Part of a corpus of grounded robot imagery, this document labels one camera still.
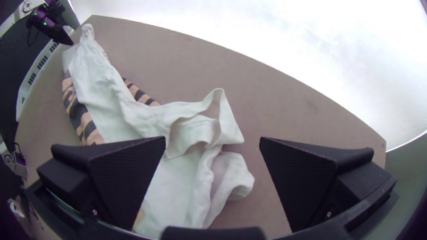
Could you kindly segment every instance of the black stripe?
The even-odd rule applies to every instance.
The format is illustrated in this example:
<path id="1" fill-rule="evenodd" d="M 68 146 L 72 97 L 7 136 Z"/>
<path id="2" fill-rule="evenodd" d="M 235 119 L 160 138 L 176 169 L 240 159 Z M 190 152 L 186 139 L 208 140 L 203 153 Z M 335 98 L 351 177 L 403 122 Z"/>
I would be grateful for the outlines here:
<path id="1" fill-rule="evenodd" d="M 68 99 L 69 99 L 73 94 L 74 94 L 74 92 L 73 92 L 73 91 L 69 91 L 69 92 L 67 93 L 67 96 L 65 96 L 65 98 L 64 98 L 64 107 L 65 107 L 65 109 L 67 109 L 67 108 L 70 106 L 71 102 L 70 102 Z"/>
<path id="2" fill-rule="evenodd" d="M 138 101 L 142 96 L 144 96 L 144 92 L 141 90 L 138 90 L 137 93 L 135 93 L 135 100 Z"/>
<path id="3" fill-rule="evenodd" d="M 68 86 L 64 91 L 62 91 L 62 95 L 70 88 L 70 87 L 74 87 L 73 84 L 71 84 L 70 86 Z"/>
<path id="4" fill-rule="evenodd" d="M 149 98 L 149 99 L 145 102 L 145 104 L 149 106 L 152 102 L 154 102 L 154 99 Z"/>
<path id="5" fill-rule="evenodd" d="M 65 73 L 64 79 L 70 78 L 71 77 L 71 73 L 69 70 L 67 70 L 67 72 Z"/>
<path id="6" fill-rule="evenodd" d="M 95 131 L 96 130 L 96 126 L 95 126 L 95 123 L 93 122 L 93 120 L 92 121 L 90 121 L 89 123 L 88 123 L 88 125 L 85 127 L 85 131 L 84 131 L 84 133 L 85 133 L 85 139 L 87 140 L 88 139 L 88 137 L 89 137 L 89 135 L 93 132 L 93 131 Z"/>
<path id="7" fill-rule="evenodd" d="M 83 116 L 83 114 L 88 112 L 88 109 L 86 108 L 86 106 L 79 103 L 78 100 L 76 100 L 74 103 L 76 102 L 77 104 L 76 105 L 73 104 L 73 106 L 71 106 L 71 109 L 70 109 L 70 122 L 71 122 L 71 125 L 73 125 L 73 128 L 75 130 L 77 130 L 77 128 L 81 125 L 81 116 Z"/>

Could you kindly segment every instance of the wooden table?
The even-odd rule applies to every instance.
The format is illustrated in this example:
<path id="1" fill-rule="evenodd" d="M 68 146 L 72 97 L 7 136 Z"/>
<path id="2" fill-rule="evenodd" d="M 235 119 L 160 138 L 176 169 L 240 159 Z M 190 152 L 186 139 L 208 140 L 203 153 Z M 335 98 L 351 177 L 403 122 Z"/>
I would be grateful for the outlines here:
<path id="1" fill-rule="evenodd" d="M 260 226 L 269 238 L 291 232 L 258 149 L 261 136 L 337 148 L 371 147 L 374 162 L 385 165 L 385 140 L 374 130 L 274 68 L 165 28 L 103 16 L 91 16 L 86 23 L 92 24 L 95 39 L 119 73 L 162 104 L 200 101 L 214 88 L 225 90 L 245 137 L 241 153 L 255 184 L 245 199 L 228 202 L 211 228 Z M 72 35 L 74 42 L 80 33 L 77 29 Z M 22 111 L 16 142 L 27 159 L 27 187 L 38 179 L 36 168 L 51 158 L 52 144 L 79 144 L 61 98 L 61 53 L 68 48 L 54 52 Z"/>

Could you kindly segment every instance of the white towel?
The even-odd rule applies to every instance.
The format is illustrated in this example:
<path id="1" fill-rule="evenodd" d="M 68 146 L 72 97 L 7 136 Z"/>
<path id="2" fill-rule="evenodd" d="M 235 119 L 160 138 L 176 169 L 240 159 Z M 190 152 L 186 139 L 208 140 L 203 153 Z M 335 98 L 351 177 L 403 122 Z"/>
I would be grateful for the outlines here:
<path id="1" fill-rule="evenodd" d="M 102 55 L 89 24 L 82 28 L 80 43 L 64 52 L 63 65 L 106 142 L 166 138 L 166 151 L 141 205 L 145 217 L 134 224 L 136 233 L 158 238 L 167 226 L 207 228 L 227 199 L 252 190 L 254 177 L 243 157 L 221 151 L 224 144 L 244 141 L 224 90 L 215 89 L 194 103 L 150 107 L 136 102 Z"/>

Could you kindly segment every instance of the striped cloth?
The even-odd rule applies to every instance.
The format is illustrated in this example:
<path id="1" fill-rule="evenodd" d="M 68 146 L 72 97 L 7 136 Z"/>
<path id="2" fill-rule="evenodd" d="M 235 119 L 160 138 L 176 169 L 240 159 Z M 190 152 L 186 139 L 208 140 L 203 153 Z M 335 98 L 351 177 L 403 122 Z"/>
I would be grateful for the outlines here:
<path id="1" fill-rule="evenodd" d="M 122 79 L 136 101 L 148 106 L 160 105 L 129 80 Z M 74 88 L 69 72 L 66 72 L 65 78 L 62 81 L 62 100 L 64 101 L 65 111 L 70 117 L 71 124 L 76 130 L 81 144 L 90 146 L 104 143 L 105 141 L 90 117 L 88 109 L 77 98 L 76 89 Z"/>

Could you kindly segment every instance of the white device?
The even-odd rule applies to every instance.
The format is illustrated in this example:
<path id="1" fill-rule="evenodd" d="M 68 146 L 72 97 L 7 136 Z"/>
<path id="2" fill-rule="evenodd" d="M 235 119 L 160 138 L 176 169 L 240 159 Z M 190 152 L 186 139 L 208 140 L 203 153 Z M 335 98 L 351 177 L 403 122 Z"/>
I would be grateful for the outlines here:
<path id="1" fill-rule="evenodd" d="M 23 3 L 1 24 L 0 37 L 11 28 L 17 21 L 30 15 L 31 11 L 40 5 L 46 4 L 44 0 L 24 0 Z"/>

